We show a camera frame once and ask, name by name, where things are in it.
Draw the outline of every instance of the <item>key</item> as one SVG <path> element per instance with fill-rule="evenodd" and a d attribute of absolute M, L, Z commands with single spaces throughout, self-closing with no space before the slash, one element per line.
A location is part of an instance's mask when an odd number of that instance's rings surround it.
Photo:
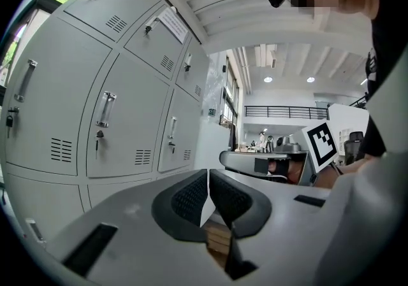
<path fill-rule="evenodd" d="M 100 138 L 103 138 L 103 137 L 104 137 L 104 135 L 103 135 L 103 132 L 102 132 L 101 130 L 99 130 L 99 131 L 96 133 L 96 135 L 95 135 L 95 138 L 96 138 L 95 159 L 98 159 L 99 139 L 100 139 Z"/>
<path fill-rule="evenodd" d="M 8 115 L 6 118 L 7 138 L 10 137 L 10 129 L 13 127 L 13 121 L 13 117 L 11 115 Z"/>
<path fill-rule="evenodd" d="M 147 36 L 147 34 L 152 30 L 152 27 L 147 25 L 146 29 L 145 29 L 145 36 Z"/>

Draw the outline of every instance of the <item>cabinet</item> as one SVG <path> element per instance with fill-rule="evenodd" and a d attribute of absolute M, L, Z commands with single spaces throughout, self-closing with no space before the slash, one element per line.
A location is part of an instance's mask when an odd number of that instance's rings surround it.
<path fill-rule="evenodd" d="M 76 0 L 65 12 L 114 41 L 160 0 Z"/>
<path fill-rule="evenodd" d="M 20 224 L 36 241 L 52 239 L 84 214 L 77 185 L 44 183 L 9 175 L 7 192 Z"/>
<path fill-rule="evenodd" d="M 199 102 L 182 89 L 175 88 L 161 145 L 160 172 L 188 166 L 193 162 L 199 118 Z"/>
<path fill-rule="evenodd" d="M 204 95 L 208 65 L 209 60 L 203 47 L 195 38 L 191 38 L 176 83 L 199 101 Z"/>
<path fill-rule="evenodd" d="M 107 199 L 111 195 L 129 189 L 131 187 L 135 187 L 138 185 L 142 185 L 145 183 L 151 182 L 152 179 L 146 179 L 141 181 L 135 182 L 126 182 L 126 183 L 118 183 L 118 184 L 91 184 L 88 186 L 89 191 L 89 199 L 91 200 L 91 206 L 95 207 L 98 203 L 102 202 L 103 200 Z"/>
<path fill-rule="evenodd" d="M 92 83 L 111 48 L 55 17 L 33 36 L 16 65 L 20 108 L 6 139 L 6 160 L 24 168 L 77 174 L 78 131 Z M 34 60 L 37 65 L 29 64 Z"/>
<path fill-rule="evenodd" d="M 171 79 L 182 52 L 183 44 L 157 19 L 157 16 L 165 9 L 166 7 L 163 6 L 157 10 L 135 32 L 125 48 Z M 147 24 L 152 27 L 148 34 L 145 33 Z"/>
<path fill-rule="evenodd" d="M 125 55 L 119 55 L 113 64 L 102 86 L 89 128 L 88 177 L 152 171 L 154 146 L 168 85 L 150 70 L 143 61 L 130 60 Z M 115 99 L 108 100 L 107 92 Z M 103 114 L 103 108 L 109 101 L 112 103 Z M 98 131 L 102 131 L 102 138 L 96 138 Z"/>

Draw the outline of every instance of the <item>locker door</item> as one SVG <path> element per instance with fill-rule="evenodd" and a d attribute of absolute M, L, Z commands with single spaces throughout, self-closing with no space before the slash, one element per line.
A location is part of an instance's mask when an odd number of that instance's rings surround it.
<path fill-rule="evenodd" d="M 119 55 L 112 66 L 89 129 L 88 177 L 124 176 L 152 171 L 154 146 L 168 85 L 156 78 L 150 70 L 143 61 L 132 61 L 124 55 Z M 116 99 L 111 98 L 109 101 L 105 92 L 110 92 L 111 97 Z M 101 115 L 105 104 L 104 119 Z M 95 135 L 98 131 L 103 132 L 103 138 L 99 138 L 96 150 Z"/>
<path fill-rule="evenodd" d="M 192 38 L 181 63 L 177 85 L 200 101 L 204 95 L 208 66 L 209 60 L 203 47 Z"/>
<path fill-rule="evenodd" d="M 77 185 L 45 183 L 9 175 L 7 192 L 23 230 L 41 242 L 57 236 L 84 214 Z"/>
<path fill-rule="evenodd" d="M 176 88 L 171 99 L 161 145 L 160 172 L 188 166 L 193 162 L 199 118 L 199 102 Z"/>
<path fill-rule="evenodd" d="M 110 48 L 58 18 L 38 29 L 16 65 L 15 115 L 6 160 L 18 166 L 77 174 L 77 139 L 95 76 Z M 37 66 L 29 65 L 34 60 Z M 17 101 L 24 94 L 24 102 Z"/>
<path fill-rule="evenodd" d="M 160 0 L 76 0 L 65 12 L 114 41 Z"/>
<path fill-rule="evenodd" d="M 155 18 L 163 12 L 166 7 L 163 6 L 153 14 L 140 28 L 135 32 L 132 38 L 125 45 L 125 48 L 137 57 L 150 64 L 160 73 L 171 79 L 179 60 L 183 44 Z M 150 24 L 153 29 L 145 34 L 146 24 Z"/>

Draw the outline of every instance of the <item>metal locker handle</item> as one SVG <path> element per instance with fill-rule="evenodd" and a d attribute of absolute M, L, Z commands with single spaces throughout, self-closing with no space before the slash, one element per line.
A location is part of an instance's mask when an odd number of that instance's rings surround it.
<path fill-rule="evenodd" d="M 177 117 L 172 117 L 171 124 L 170 124 L 170 135 L 168 136 L 169 139 L 174 139 L 176 125 L 177 125 Z"/>
<path fill-rule="evenodd" d="M 184 59 L 184 70 L 186 72 L 190 71 L 191 69 L 191 59 L 193 58 L 193 55 L 190 53 L 187 53 L 186 58 Z"/>
<path fill-rule="evenodd" d="M 34 73 L 34 69 L 37 67 L 38 63 L 32 59 L 28 60 L 27 68 L 23 73 L 23 78 L 21 80 L 20 87 L 18 88 L 18 94 L 14 94 L 14 99 L 20 103 L 23 103 L 26 99 L 26 90 L 28 83 L 30 82 L 31 76 Z"/>
<path fill-rule="evenodd" d="M 44 240 L 43 236 L 41 235 L 40 230 L 38 229 L 38 226 L 37 226 L 37 223 L 35 222 L 35 220 L 31 219 L 31 218 L 26 218 L 25 222 L 27 223 L 28 228 L 30 229 L 30 231 L 33 234 L 36 241 L 38 243 L 41 243 L 41 244 L 44 245 L 46 243 L 46 241 Z"/>
<path fill-rule="evenodd" d="M 102 96 L 101 104 L 99 105 L 99 109 L 97 112 L 96 117 L 96 125 L 100 127 L 108 127 L 109 126 L 109 118 L 112 113 L 113 105 L 115 104 L 117 96 L 112 94 L 109 91 L 105 91 Z"/>

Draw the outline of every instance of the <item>hand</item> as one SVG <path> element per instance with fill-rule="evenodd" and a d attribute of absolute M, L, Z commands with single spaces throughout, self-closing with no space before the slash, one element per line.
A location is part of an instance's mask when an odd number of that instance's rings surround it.
<path fill-rule="evenodd" d="M 300 179 L 300 173 L 302 172 L 302 162 L 299 161 L 289 161 L 289 169 L 288 169 L 288 175 L 287 178 L 290 182 L 290 184 L 297 184 L 299 183 Z M 276 170 L 276 161 L 270 161 L 269 162 L 269 172 L 272 174 Z"/>

